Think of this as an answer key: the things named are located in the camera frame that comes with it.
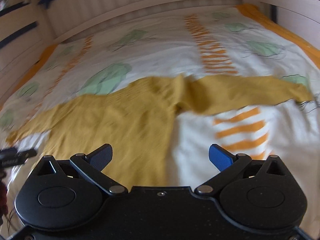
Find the mustard yellow knit sweater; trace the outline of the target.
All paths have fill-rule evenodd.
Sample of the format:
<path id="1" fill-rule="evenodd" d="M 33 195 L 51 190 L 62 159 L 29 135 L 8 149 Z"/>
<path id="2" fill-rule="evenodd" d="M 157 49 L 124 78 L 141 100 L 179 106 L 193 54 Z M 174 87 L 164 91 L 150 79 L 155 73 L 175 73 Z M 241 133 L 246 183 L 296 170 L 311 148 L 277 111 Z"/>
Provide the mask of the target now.
<path id="1" fill-rule="evenodd" d="M 49 132 L 44 153 L 57 159 L 110 144 L 114 158 L 104 174 L 126 187 L 165 186 L 178 113 L 214 115 L 290 99 L 309 101 L 312 94 L 304 85 L 272 76 L 145 77 L 114 93 L 81 95 L 41 112 L 11 132 L 7 142 Z"/>

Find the white patterned duvet cover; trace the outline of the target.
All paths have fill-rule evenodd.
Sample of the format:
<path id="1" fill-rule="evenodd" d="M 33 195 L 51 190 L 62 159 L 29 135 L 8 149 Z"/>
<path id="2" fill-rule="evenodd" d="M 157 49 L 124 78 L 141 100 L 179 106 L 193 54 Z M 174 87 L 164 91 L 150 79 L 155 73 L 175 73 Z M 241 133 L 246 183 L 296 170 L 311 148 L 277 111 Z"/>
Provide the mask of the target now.
<path id="1" fill-rule="evenodd" d="M 47 48 L 1 105 L 1 146 L 67 159 L 113 147 L 126 187 L 196 187 L 208 149 L 279 155 L 319 237 L 319 50 L 250 4 L 122 24 Z"/>

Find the white wooden bed frame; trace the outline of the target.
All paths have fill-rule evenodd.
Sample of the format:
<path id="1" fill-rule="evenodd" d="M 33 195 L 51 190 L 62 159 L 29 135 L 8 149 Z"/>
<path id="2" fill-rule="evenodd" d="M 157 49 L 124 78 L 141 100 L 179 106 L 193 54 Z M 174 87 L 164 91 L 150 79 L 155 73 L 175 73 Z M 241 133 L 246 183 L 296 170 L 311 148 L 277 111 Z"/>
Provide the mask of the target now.
<path id="1" fill-rule="evenodd" d="M 94 33 L 108 24 L 159 15 L 201 12 L 230 0 L 1 0 L 1 103 L 35 72 L 46 47 Z M 272 20 L 319 47 L 319 0 L 233 0 L 269 11 Z"/>

